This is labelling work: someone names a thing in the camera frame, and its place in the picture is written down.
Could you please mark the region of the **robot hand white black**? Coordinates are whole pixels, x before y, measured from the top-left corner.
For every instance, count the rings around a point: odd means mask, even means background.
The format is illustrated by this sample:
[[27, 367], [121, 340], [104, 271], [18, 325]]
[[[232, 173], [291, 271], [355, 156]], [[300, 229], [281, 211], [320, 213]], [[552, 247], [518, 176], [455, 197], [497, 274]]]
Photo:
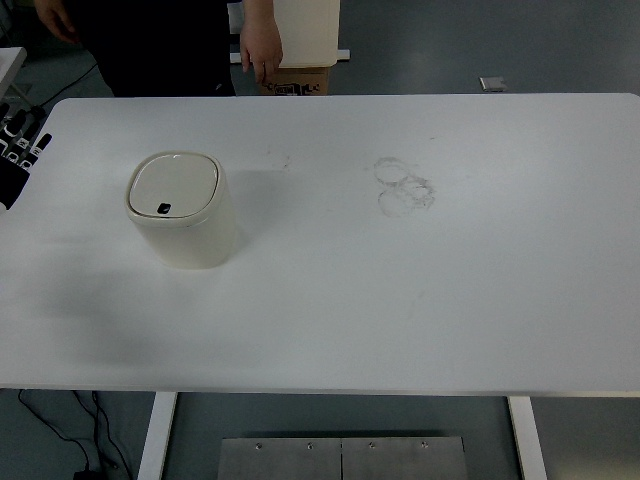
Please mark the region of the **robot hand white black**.
[[8, 212], [26, 186], [31, 169], [52, 140], [50, 133], [39, 139], [40, 121], [27, 123], [29, 114], [18, 110], [10, 118], [5, 117], [9, 105], [1, 104], [1, 213]]

